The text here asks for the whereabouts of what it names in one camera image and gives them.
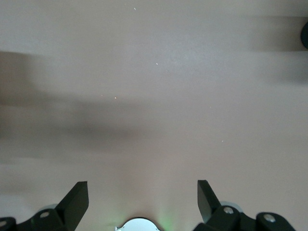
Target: metal screw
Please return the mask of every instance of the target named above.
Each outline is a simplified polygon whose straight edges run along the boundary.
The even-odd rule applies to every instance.
[[[44,212],[39,217],[40,218],[45,218],[45,217],[48,217],[48,216],[49,216],[49,212]]]
[[[3,221],[0,221],[0,227],[3,227],[3,226],[5,226],[7,224],[7,222],[5,221],[5,220],[3,220]]]
[[[271,223],[274,223],[276,221],[275,217],[273,217],[271,214],[265,214],[263,217],[265,220]]]
[[[225,211],[225,213],[227,213],[227,214],[233,214],[233,213],[234,213],[233,209],[230,208],[230,207],[225,207],[225,208],[223,209],[223,211]]]

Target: black round object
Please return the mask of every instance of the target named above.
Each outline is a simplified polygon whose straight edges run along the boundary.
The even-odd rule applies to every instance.
[[[300,34],[300,38],[302,40],[304,47],[308,49],[308,23],[304,25],[302,33]]]

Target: white circular sensor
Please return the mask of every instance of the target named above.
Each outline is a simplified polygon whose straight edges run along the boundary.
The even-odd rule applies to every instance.
[[[146,218],[134,218],[127,221],[121,228],[115,231],[160,231],[156,225]]]

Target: screw head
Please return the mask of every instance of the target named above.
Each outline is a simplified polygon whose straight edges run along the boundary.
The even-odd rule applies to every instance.
[[[275,217],[273,217],[271,214],[265,214],[263,217],[265,220],[271,223],[274,223],[276,221]]]
[[[46,217],[48,217],[49,216],[49,212],[44,212],[44,213],[42,213],[39,217],[40,218],[46,218]]]
[[[223,211],[225,211],[225,213],[227,213],[227,214],[233,214],[233,213],[234,213],[233,209],[230,208],[230,207],[225,207],[225,208],[223,209]]]

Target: black plastic bracket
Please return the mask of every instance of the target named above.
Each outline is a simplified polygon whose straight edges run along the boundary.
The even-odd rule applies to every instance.
[[[55,209],[39,211],[20,224],[12,217],[0,218],[0,231],[74,231],[88,206],[87,182],[78,182]]]
[[[295,231],[275,213],[259,213],[252,219],[231,206],[222,206],[206,180],[198,181],[198,206],[204,223],[194,231]]]

